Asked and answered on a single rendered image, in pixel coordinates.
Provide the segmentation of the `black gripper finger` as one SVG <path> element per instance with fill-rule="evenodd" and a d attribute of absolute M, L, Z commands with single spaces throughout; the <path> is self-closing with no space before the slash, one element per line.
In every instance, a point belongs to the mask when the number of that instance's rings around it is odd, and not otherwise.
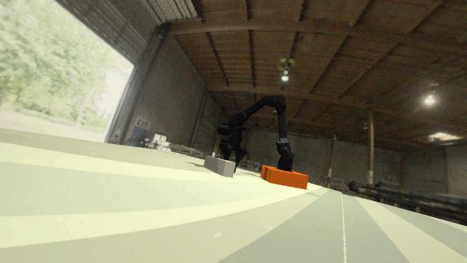
<path fill-rule="evenodd" d="M 220 150 L 223 152 L 224 160 L 228 161 L 232 151 L 226 150 L 226 149 L 220 149 Z"/>
<path fill-rule="evenodd" d="M 235 163 L 236 163 L 236 165 L 238 165 L 245 155 L 244 154 L 235 154 L 235 155 L 236 155 L 236 162 Z"/>

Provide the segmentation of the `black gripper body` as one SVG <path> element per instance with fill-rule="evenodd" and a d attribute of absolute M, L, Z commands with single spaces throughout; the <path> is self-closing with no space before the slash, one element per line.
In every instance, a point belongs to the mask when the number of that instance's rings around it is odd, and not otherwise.
<path fill-rule="evenodd" d="M 233 150 L 236 152 L 236 154 L 244 154 L 247 155 L 247 150 L 242 149 L 240 147 L 240 142 L 242 141 L 242 137 L 240 136 L 235 136 L 232 135 L 230 138 L 230 144 L 229 143 L 220 143 L 219 148 L 221 149 L 226 149 L 226 150 Z"/>

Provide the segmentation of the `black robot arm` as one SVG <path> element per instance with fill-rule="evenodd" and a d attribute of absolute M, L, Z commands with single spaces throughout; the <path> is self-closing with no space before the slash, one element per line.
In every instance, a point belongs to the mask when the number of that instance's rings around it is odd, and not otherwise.
<path fill-rule="evenodd" d="M 219 135 L 229 136 L 235 135 L 242 137 L 242 130 L 246 130 L 244 123 L 248 118 L 257 112 L 259 109 L 265 105 L 275 107 L 278 116 L 278 128 L 279 128 L 279 141 L 277 141 L 278 153 L 281 155 L 280 160 L 278 161 L 278 170 L 292 171 L 293 158 L 294 154 L 291 152 L 291 146 L 287 138 L 287 128 L 286 128 L 286 118 L 285 118 L 285 108 L 286 108 L 286 98 L 283 95 L 278 96 L 263 96 L 255 104 L 250 106 L 248 109 L 239 112 L 234 115 L 233 119 L 228 123 L 221 123 L 218 128 Z"/>

